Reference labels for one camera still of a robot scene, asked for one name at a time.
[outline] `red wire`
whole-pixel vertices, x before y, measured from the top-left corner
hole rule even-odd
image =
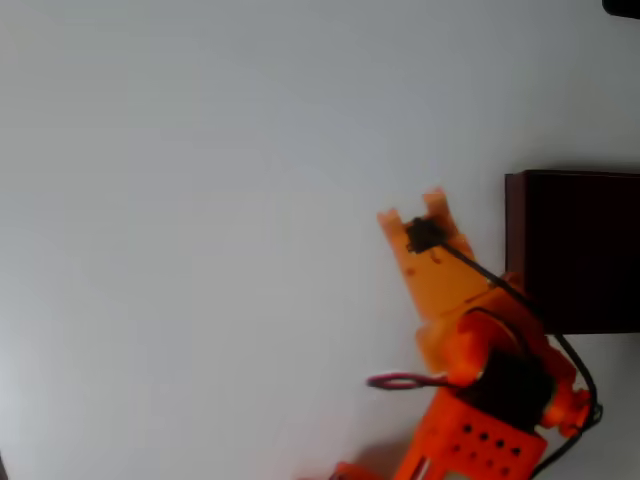
[[[451,387],[447,377],[428,377],[417,373],[385,373],[367,379],[367,385],[380,390],[415,390],[425,387]]]

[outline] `white surface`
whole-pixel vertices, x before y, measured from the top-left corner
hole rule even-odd
[[[599,0],[9,0],[0,451],[12,480],[281,480],[427,406],[375,221],[442,184],[503,256],[502,175],[640,158],[640,22]],[[637,336],[581,338],[635,479]]]

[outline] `black wire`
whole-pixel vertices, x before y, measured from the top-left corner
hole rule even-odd
[[[544,317],[544,315],[542,315],[542,312],[540,311],[540,308],[531,300],[529,300],[527,297],[525,297],[522,293],[520,293],[518,290],[513,288],[511,284],[509,284],[509,282],[507,282],[503,278],[498,277],[494,273],[490,272],[489,270],[484,268],[482,265],[479,265],[478,263],[474,262],[469,257],[467,257],[464,253],[462,253],[460,250],[452,247],[447,242],[441,243],[440,246],[444,250],[446,250],[450,255],[457,258],[458,260],[460,260],[461,262],[468,265],[469,267],[474,269],[476,272],[478,272],[479,274],[481,274],[482,276],[490,280],[491,283],[493,283],[495,286],[500,287],[507,294],[509,294],[514,300],[516,300],[518,303],[520,303],[525,308],[527,308],[535,317],[539,319],[542,319]],[[598,388],[596,387],[593,377],[591,376],[591,372],[589,372],[589,369],[582,361],[582,358],[580,358],[580,355],[578,355],[578,352],[575,351],[573,346],[564,337],[564,335],[557,333],[557,334],[554,334],[553,336],[556,339],[556,341],[560,344],[562,349],[565,351],[567,356],[571,359],[573,364],[576,366],[576,369],[580,372],[580,375],[582,375],[582,378],[587,384],[587,389],[589,390],[589,394],[591,396],[591,399],[590,399],[591,402],[589,405],[589,413],[587,415],[587,420],[585,421],[584,425],[580,428],[578,433],[572,436],[571,438],[569,438],[555,452],[553,452],[546,459],[540,462],[536,466],[536,468],[534,468],[530,477],[531,479],[536,477],[545,468],[547,468],[549,465],[551,465],[552,463],[557,461],[560,457],[562,457],[565,453],[567,453],[576,443],[578,443],[578,440],[580,440],[584,432],[586,432],[587,430],[589,430],[590,428],[598,424],[602,419],[603,409],[602,409],[602,405],[598,403]]]

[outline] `orange robotic arm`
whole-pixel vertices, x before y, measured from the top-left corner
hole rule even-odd
[[[473,262],[444,193],[424,200],[428,213],[409,223],[395,210],[378,215],[424,323],[418,348],[431,372],[447,375],[394,479],[528,480],[547,446],[535,427],[577,439],[597,421],[595,399],[573,389],[574,365],[551,347],[514,279]],[[377,477],[341,464],[332,478]]]

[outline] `black object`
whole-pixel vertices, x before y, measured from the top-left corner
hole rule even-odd
[[[602,6],[611,15],[640,18],[640,1],[638,0],[602,0]]]
[[[433,218],[420,217],[414,218],[411,225],[407,227],[407,236],[409,237],[407,248],[414,253],[422,253],[437,247],[447,239],[447,234]]]
[[[554,387],[553,378],[536,358],[494,350],[482,376],[456,396],[518,430],[533,433]]]
[[[507,175],[506,207],[507,270],[548,333],[640,332],[640,175]]]

